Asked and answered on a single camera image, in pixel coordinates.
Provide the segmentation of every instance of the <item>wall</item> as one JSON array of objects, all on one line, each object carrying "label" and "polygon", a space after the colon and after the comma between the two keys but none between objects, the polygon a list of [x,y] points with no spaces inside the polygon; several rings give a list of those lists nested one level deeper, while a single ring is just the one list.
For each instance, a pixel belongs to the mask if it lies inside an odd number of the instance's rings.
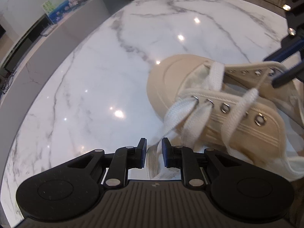
[{"label": "wall", "polygon": [[0,0],[0,25],[16,42],[44,14],[46,0]]}]

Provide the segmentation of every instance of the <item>white marble tabletop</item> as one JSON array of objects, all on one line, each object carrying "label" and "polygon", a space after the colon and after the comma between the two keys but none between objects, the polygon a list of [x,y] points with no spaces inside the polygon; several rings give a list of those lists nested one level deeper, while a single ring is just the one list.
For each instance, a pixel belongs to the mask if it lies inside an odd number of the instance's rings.
[{"label": "white marble tabletop", "polygon": [[28,111],[1,186],[10,225],[22,220],[15,194],[26,178],[96,148],[113,153],[155,136],[162,121],[146,81],[158,61],[181,53],[226,64],[261,61],[286,34],[284,18],[242,0],[135,0],[124,7],[67,57]]}]

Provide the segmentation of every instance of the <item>shoelace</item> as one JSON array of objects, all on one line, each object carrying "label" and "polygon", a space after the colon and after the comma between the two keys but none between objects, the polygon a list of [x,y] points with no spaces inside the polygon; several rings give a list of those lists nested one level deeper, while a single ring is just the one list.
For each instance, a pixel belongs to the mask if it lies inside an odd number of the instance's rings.
[{"label": "shoelace", "polygon": [[[222,88],[225,65],[214,62],[210,68],[209,75],[201,84],[202,89],[220,91]],[[228,117],[221,126],[221,137],[227,152],[234,157],[251,162],[245,155],[229,147],[229,141],[244,114],[259,96],[258,88],[265,80],[268,72],[263,75],[256,88],[248,90],[236,106],[230,111]],[[181,133],[181,144],[193,149],[194,143],[200,137],[212,112],[213,103],[210,100],[200,102],[197,97],[187,97],[176,101],[167,111],[164,118],[163,133],[160,140],[172,131],[177,125],[187,118]],[[147,152],[146,164],[148,177],[155,178],[159,173],[158,158],[161,154],[158,143],[151,146]]]}]

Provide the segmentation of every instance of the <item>shoe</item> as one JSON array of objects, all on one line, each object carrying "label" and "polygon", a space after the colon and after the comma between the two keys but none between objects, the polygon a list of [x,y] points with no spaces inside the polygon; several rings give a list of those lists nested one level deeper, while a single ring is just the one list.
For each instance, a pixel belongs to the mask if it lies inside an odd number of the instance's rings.
[{"label": "shoe", "polygon": [[[174,55],[149,74],[147,95],[164,119],[164,137],[176,129],[183,146],[214,143],[227,153],[289,181],[304,176],[303,105],[278,62],[224,65],[196,55]],[[147,152],[148,177],[159,174],[160,148]]]}]

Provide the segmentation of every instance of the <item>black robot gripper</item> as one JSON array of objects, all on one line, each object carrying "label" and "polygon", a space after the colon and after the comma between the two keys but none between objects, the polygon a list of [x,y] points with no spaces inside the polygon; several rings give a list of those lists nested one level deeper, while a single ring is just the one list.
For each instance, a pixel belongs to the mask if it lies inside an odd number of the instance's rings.
[{"label": "black robot gripper", "polygon": [[114,154],[96,149],[25,180],[17,227],[292,227],[282,218],[294,198],[284,178],[163,138],[165,167],[180,169],[181,180],[129,180],[129,169],[144,167],[146,146],[142,138]]}]

